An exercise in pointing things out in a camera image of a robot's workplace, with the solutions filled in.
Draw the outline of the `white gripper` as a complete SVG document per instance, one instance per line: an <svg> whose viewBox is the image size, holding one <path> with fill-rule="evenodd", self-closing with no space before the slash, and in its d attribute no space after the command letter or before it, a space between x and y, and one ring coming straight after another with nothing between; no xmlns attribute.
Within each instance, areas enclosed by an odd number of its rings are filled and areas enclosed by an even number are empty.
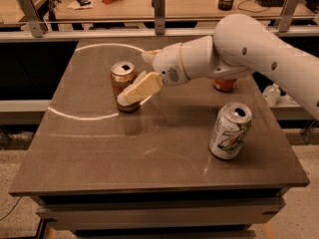
<svg viewBox="0 0 319 239"><path fill-rule="evenodd" d="M117 96L118 103L127 107L160 91L163 84L178 86L188 82L181 57L181 43L142 52L147 64L152 64L155 72L141 72L137 78Z"/></svg>

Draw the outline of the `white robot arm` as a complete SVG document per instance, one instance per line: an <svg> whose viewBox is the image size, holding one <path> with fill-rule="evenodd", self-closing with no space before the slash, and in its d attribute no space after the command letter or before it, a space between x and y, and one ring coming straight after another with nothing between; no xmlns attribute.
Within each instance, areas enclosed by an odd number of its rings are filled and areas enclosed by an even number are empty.
<svg viewBox="0 0 319 239"><path fill-rule="evenodd" d="M213 35L145 51L142 58L153 70L139 74L117 96L124 107L163 85L183 85L196 78L232 80L257 72L319 119L319 58L285 43L247 15L228 15Z"/></svg>

